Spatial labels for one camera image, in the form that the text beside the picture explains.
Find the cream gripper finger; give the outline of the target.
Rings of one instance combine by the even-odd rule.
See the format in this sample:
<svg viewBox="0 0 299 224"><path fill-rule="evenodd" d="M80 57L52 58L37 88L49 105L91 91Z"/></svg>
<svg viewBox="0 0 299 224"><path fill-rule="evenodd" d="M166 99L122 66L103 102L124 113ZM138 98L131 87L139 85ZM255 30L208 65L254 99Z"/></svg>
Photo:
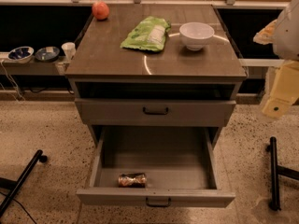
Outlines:
<svg viewBox="0 0 299 224"><path fill-rule="evenodd" d="M277 21L273 20L268 23L260 32L258 32L254 37L253 41L261 45L267 45L273 43L274 32Z"/></svg>
<svg viewBox="0 0 299 224"><path fill-rule="evenodd" d="M270 92L263 104L262 113L271 119L279 119L299 99L299 62L285 61L274 70Z"/></svg>

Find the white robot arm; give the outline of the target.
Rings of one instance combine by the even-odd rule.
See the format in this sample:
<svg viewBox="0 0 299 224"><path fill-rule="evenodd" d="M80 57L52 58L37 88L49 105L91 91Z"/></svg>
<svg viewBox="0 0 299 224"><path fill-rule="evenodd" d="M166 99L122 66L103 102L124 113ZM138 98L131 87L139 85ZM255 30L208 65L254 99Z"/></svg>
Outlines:
<svg viewBox="0 0 299 224"><path fill-rule="evenodd" d="M291 0L276 20L253 37L253 41L271 44L274 53L284 60L275 71L262 108L268 118L279 119L299 98L299 0Z"/></svg>

